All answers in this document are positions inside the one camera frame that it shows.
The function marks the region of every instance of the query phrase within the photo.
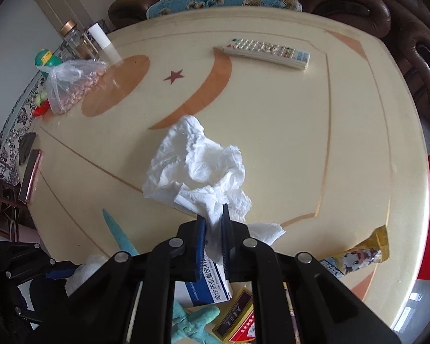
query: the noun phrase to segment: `snack wrapper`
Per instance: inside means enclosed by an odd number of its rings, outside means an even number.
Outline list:
[[[384,225],[355,247],[320,263],[336,278],[341,278],[373,262],[384,262],[389,256],[387,229]]]

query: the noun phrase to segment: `green starfish toy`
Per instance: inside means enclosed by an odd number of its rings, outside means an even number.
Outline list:
[[[122,251],[127,251],[131,256],[138,255],[137,249],[127,238],[117,222],[110,214],[102,209],[111,234]],[[174,300],[172,313],[171,341],[174,343],[183,338],[191,338],[201,344],[220,344],[221,342],[213,335],[205,331],[205,325],[212,322],[220,314],[220,309],[214,305],[209,305],[193,313],[187,313],[183,307]]]
[[[178,302],[174,301],[171,341],[189,337],[201,344],[220,344],[215,336],[204,329],[205,325],[212,322],[219,314],[220,309],[214,305],[187,313]]]

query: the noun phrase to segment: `white tissue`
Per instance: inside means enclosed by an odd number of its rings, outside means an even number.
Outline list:
[[[220,217],[228,204],[232,220],[245,222],[252,202],[241,186],[245,167],[237,146],[221,147],[204,135],[193,116],[170,127],[147,171],[143,196],[207,220],[207,255],[223,263]],[[252,236],[272,244],[283,233],[278,224],[253,224]]]
[[[86,282],[99,268],[107,262],[107,258],[102,255],[90,255],[86,260],[86,264],[78,266],[73,275],[67,278],[65,283],[65,291],[67,296],[74,293],[78,287]]]

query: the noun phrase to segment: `white plastic bag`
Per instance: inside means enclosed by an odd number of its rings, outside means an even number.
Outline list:
[[[48,73],[45,82],[49,105],[55,114],[63,114],[91,90],[108,68],[103,61],[74,59],[58,66],[37,66]]]

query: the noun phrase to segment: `orange circle inlay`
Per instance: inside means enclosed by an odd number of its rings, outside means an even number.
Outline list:
[[[133,55],[111,66],[81,105],[85,116],[98,116],[116,106],[140,84],[150,68],[145,55]]]

